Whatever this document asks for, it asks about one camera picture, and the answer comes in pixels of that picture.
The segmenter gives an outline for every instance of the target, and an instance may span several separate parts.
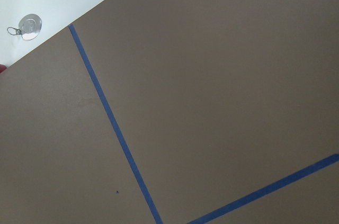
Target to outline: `blue tape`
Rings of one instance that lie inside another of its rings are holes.
[[[331,155],[317,163],[314,163],[313,165],[310,165],[300,171],[295,172],[294,174],[291,174],[279,181],[276,181],[266,187],[263,187],[262,189],[255,191],[247,196],[244,196],[241,199],[238,199],[230,204],[225,205],[224,207],[221,207],[215,211],[212,211],[211,213],[208,213],[198,219],[195,219],[188,224],[201,224],[206,223],[208,221],[211,221],[213,219],[216,219],[217,217],[220,217],[224,214],[227,214],[231,211],[234,211],[240,207],[243,207],[244,205],[251,203],[259,198],[262,198],[263,196],[266,196],[276,190],[279,190],[291,183],[296,182],[299,179],[304,178],[305,176],[308,176],[314,172],[317,172],[321,170],[324,167],[327,167],[335,162],[339,161],[339,154]]]
[[[128,145],[127,145],[127,143],[126,143],[126,141],[125,141],[125,139],[124,139],[124,137],[122,135],[122,132],[121,132],[121,130],[119,128],[119,125],[118,125],[118,123],[117,123],[117,121],[116,121],[116,119],[115,119],[115,117],[113,115],[113,112],[111,110],[111,107],[110,107],[107,99],[106,99],[106,96],[105,96],[105,94],[104,94],[104,92],[103,92],[103,90],[102,90],[102,88],[100,86],[100,83],[99,83],[99,81],[98,81],[98,79],[97,79],[97,77],[95,75],[95,72],[94,72],[94,70],[92,68],[90,60],[87,57],[85,49],[84,49],[83,45],[81,44],[80,38],[79,38],[79,36],[78,36],[78,34],[77,34],[77,32],[76,32],[76,30],[75,30],[75,28],[74,28],[74,26],[72,24],[69,25],[68,28],[69,28],[72,36],[73,36],[74,42],[75,42],[75,44],[76,44],[76,46],[77,46],[77,48],[78,48],[78,50],[80,52],[80,55],[81,55],[81,57],[82,57],[82,59],[84,61],[86,69],[87,69],[87,71],[88,71],[88,73],[89,73],[89,75],[91,77],[93,85],[95,86],[97,94],[99,95],[101,103],[102,103],[102,105],[103,105],[103,107],[104,107],[104,109],[106,111],[106,114],[107,114],[107,116],[108,116],[108,118],[109,118],[109,120],[110,120],[110,122],[112,124],[112,127],[113,127],[113,129],[115,131],[115,134],[118,137],[118,140],[119,140],[119,143],[121,145],[121,148],[122,148],[122,150],[123,150],[123,152],[124,152],[124,154],[126,156],[126,159],[127,159],[128,163],[129,163],[129,165],[130,165],[130,167],[131,167],[131,169],[133,171],[133,174],[134,174],[134,176],[135,176],[135,178],[136,178],[136,180],[137,180],[137,182],[139,184],[139,187],[140,187],[140,189],[141,189],[141,191],[142,191],[142,193],[143,193],[143,195],[145,197],[145,200],[146,200],[146,202],[148,204],[148,207],[149,207],[149,209],[150,209],[150,211],[151,211],[151,213],[153,215],[153,218],[154,218],[154,220],[155,220],[155,222],[157,224],[163,224],[163,221],[161,220],[161,217],[160,217],[160,215],[158,213],[158,210],[157,210],[157,208],[154,205],[153,199],[152,199],[152,197],[150,196],[150,194],[148,192],[148,189],[146,187],[146,184],[145,184],[144,180],[142,179],[142,176],[141,176],[141,173],[140,173],[140,171],[139,171],[139,169],[137,167],[137,164],[136,164],[136,162],[133,159],[132,153],[129,150]]]

